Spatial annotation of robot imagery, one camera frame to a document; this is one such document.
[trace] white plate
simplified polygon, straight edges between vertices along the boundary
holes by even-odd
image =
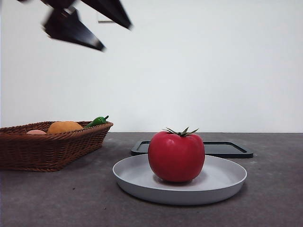
[[[172,205],[200,205],[225,200],[236,194],[247,176],[246,170],[227,159],[205,156],[198,177],[187,183],[168,183],[150,168],[148,155],[137,155],[113,167],[119,186],[143,200]]]

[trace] basket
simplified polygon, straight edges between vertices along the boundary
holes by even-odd
[[[70,162],[102,147],[113,123],[57,134],[29,135],[47,131],[54,122],[0,128],[0,169],[55,172]],[[90,122],[77,122],[82,127]]]

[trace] concrete surface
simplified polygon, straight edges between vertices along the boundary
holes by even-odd
[[[202,206],[170,206],[123,192],[113,165],[153,133],[108,133],[103,147],[54,173],[0,171],[1,227],[303,226],[303,134],[199,133],[254,152],[232,159],[248,177],[238,194]]]

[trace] green chili pepper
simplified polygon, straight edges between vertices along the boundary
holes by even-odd
[[[108,118],[108,115],[106,117],[97,117],[91,123],[89,123],[88,125],[84,126],[84,128],[86,129],[86,128],[89,128],[89,127],[105,124],[107,118]]]

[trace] red tomato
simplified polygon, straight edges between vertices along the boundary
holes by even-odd
[[[148,147],[152,171],[166,181],[193,180],[200,174],[204,159],[204,144],[196,134],[181,137],[161,131],[153,136]]]

